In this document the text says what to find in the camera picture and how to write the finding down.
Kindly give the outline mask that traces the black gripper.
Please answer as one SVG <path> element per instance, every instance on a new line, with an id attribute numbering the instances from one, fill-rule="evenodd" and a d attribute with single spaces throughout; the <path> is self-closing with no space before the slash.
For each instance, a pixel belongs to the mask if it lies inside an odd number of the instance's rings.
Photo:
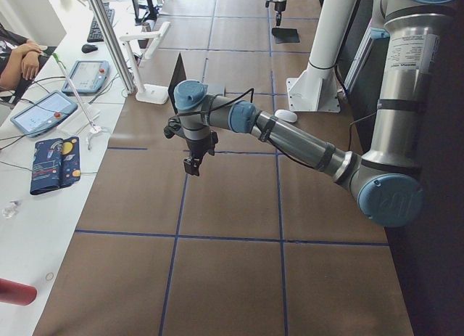
<path id="1" fill-rule="evenodd" d="M 285 1 L 275 1 L 274 2 L 274 10 L 275 10 L 275 25 L 280 26 L 282 21 L 282 13 L 286 9 L 286 2 Z"/>
<path id="2" fill-rule="evenodd" d="M 210 131 L 200 140 L 187 139 L 187 146 L 190 150 L 189 157 L 183 160 L 184 170 L 187 174 L 199 176 L 199 168 L 206 153 L 215 155 L 215 145 L 218 143 L 218 135 L 215 131 Z"/>

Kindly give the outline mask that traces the seated person's forearm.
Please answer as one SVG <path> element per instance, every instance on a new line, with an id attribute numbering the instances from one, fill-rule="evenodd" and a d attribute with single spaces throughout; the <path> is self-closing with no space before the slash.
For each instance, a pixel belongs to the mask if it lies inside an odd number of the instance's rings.
<path id="1" fill-rule="evenodd" d="M 13 49 L 6 67 L 1 73 L 1 90 L 14 91 L 22 77 L 21 63 L 25 53 L 33 49 L 41 49 L 38 44 L 32 41 L 27 41 L 25 44 Z"/>

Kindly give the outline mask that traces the seated person's hand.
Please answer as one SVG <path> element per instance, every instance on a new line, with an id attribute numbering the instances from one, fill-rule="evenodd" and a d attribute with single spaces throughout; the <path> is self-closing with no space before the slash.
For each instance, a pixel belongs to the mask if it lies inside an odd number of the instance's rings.
<path id="1" fill-rule="evenodd" d="M 40 68 L 39 57 L 41 55 L 40 49 L 33 49 L 23 55 L 21 63 L 22 77 L 25 80 L 34 79 Z"/>

